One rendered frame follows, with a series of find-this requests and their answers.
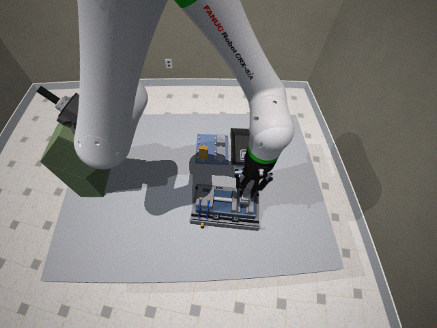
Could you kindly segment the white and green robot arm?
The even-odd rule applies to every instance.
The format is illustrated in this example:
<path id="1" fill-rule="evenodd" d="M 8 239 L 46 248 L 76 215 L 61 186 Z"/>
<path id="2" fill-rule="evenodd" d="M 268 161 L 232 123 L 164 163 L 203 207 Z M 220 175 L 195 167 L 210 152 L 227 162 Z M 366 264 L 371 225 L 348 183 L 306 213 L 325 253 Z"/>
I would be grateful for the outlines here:
<path id="1" fill-rule="evenodd" d="M 57 121 L 70 124 L 76 153 L 90 167 L 116 167 L 130 152 L 147 105 L 147 91 L 139 79 L 167 1 L 77 0 L 79 94 L 58 98 L 42 86 L 37 93 L 56 104 L 61 111 Z M 284 84 L 259 45 L 240 0 L 174 1 L 240 84 L 250 109 L 244 161 L 263 176 L 294 136 Z"/>

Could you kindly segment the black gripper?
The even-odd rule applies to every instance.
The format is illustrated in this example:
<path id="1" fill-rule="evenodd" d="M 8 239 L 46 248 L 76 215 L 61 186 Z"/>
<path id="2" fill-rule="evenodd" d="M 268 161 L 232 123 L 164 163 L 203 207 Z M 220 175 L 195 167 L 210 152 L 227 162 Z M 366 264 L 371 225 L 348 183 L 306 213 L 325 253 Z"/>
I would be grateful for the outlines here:
<path id="1" fill-rule="evenodd" d="M 244 176 L 244 179 L 242 182 L 240 182 L 241 175 Z M 266 175 L 266 177 L 264 177 Z M 242 170 L 235 169 L 236 177 L 236 188 L 240 190 L 240 197 L 242 197 L 242 194 L 244 192 L 244 188 L 247 186 L 248 182 L 251 180 L 254 180 L 254 185 L 251 189 L 251 198 L 253 198 L 254 193 L 257 193 L 259 190 L 262 191 L 265 186 L 273 180 L 273 173 L 265 173 L 263 176 L 260 176 L 258 173 L 251 171 L 245 164 L 244 168 Z M 259 180 L 261 180 L 264 177 L 264 179 L 259 183 Z M 256 180 L 256 179 L 259 180 Z M 258 186 L 259 185 L 259 186 Z"/>

